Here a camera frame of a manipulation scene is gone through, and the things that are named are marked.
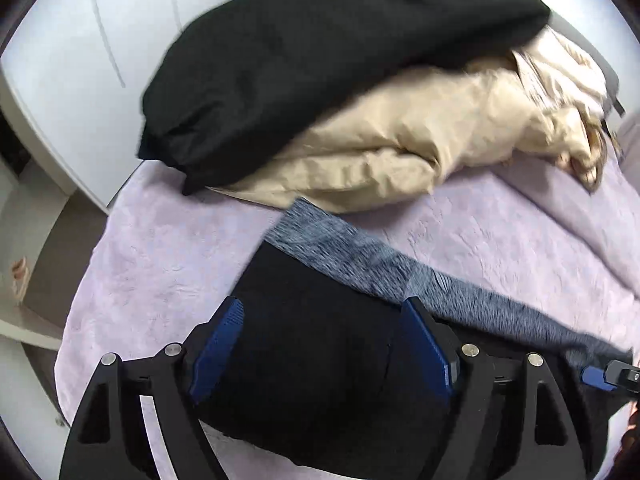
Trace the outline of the black pants grey waistband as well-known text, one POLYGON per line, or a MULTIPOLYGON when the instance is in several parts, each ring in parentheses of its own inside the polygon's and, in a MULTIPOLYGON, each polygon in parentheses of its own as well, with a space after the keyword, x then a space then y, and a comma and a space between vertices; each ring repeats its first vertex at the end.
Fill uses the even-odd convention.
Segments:
POLYGON ((628 352, 424 266, 304 200, 267 232, 229 297, 242 302, 243 330, 198 418, 230 438, 345 477, 424 479, 449 412, 420 385, 400 340, 402 305, 416 297, 491 356, 540 354, 570 411, 583 479, 603 462, 623 400, 579 375, 628 362, 628 352))

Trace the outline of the brown patterned garment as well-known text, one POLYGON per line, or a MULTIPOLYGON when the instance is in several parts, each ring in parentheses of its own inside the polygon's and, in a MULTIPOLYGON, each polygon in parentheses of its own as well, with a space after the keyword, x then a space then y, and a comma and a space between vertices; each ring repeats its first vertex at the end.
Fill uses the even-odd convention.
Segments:
POLYGON ((588 122, 584 132, 567 154, 566 171, 590 194, 597 192, 608 159, 602 125, 588 122))

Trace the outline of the white shelf unit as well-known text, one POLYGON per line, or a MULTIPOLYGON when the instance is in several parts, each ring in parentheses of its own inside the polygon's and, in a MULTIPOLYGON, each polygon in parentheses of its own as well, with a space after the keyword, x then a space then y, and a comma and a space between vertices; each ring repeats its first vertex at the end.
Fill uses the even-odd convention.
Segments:
POLYGON ((26 302, 44 245, 68 196, 33 160, 17 176, 1 168, 1 335, 29 348, 27 364, 51 402, 54 422, 66 421, 58 406, 52 354, 62 342, 62 328, 26 302))

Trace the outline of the beige puffer coat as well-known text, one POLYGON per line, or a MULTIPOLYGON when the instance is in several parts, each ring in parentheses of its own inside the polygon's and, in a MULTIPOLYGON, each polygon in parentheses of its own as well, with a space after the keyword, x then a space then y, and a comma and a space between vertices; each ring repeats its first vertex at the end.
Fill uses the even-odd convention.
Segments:
POLYGON ((280 209, 303 198, 344 214, 431 193, 459 169, 516 152, 566 171, 582 127, 602 125, 605 101, 597 62, 545 28, 527 46, 462 70, 403 70, 299 133, 224 194, 280 209))

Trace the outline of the white wardrobe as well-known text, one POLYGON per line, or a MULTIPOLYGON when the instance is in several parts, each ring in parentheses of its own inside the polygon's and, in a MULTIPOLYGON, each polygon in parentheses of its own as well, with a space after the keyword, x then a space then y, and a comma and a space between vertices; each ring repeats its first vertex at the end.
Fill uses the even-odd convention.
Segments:
POLYGON ((228 0, 36 0, 1 68, 38 139, 100 208, 140 164, 141 96, 184 26, 228 0))

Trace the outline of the black jacket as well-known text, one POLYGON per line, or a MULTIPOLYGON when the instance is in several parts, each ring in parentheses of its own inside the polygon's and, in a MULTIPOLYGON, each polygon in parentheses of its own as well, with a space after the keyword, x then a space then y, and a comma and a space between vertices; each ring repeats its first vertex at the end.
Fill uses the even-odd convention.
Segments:
POLYGON ((189 194, 232 184, 398 70, 500 54, 549 20, 541 0, 231 0, 167 50, 138 155, 183 172, 189 194))

